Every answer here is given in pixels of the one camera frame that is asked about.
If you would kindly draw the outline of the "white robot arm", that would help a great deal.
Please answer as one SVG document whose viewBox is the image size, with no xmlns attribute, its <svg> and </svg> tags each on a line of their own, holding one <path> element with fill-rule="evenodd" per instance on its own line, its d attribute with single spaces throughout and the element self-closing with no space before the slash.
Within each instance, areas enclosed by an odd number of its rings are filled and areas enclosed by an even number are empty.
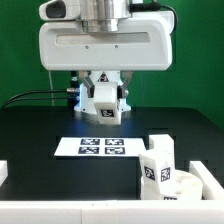
<svg viewBox="0 0 224 224">
<path fill-rule="evenodd" d="M 127 86 L 135 71 L 161 71 L 172 63 L 178 17 L 158 0 L 49 0 L 39 16 L 42 65 L 78 72 L 74 110 L 102 124 L 120 123 L 130 109 Z"/>
</svg>

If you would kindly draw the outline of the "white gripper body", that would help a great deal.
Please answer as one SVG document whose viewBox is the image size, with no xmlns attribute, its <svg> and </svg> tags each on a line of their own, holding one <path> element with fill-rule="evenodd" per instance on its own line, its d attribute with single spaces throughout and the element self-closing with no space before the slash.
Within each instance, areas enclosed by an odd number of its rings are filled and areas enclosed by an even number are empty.
<svg viewBox="0 0 224 224">
<path fill-rule="evenodd" d="M 48 70 L 149 71 L 172 63 L 170 11 L 136 13 L 116 32 L 85 33 L 77 21 L 49 22 L 39 32 L 42 65 Z"/>
</svg>

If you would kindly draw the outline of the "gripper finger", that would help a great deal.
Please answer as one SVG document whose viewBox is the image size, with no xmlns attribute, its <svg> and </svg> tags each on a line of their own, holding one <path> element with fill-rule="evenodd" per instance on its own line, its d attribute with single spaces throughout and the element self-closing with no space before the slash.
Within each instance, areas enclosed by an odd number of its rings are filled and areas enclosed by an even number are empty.
<svg viewBox="0 0 224 224">
<path fill-rule="evenodd" d="M 84 84 L 84 86 L 87 88 L 87 96 L 89 98 L 92 98 L 94 96 L 94 83 L 91 80 L 91 77 L 89 75 L 88 71 L 80 71 L 79 72 L 79 78 Z"/>
<path fill-rule="evenodd" d="M 132 79 L 133 72 L 132 71 L 123 71 L 122 77 L 124 78 L 124 82 L 122 85 L 119 85 L 117 88 L 117 97 L 119 99 L 126 99 L 129 95 L 128 85 Z"/>
</svg>

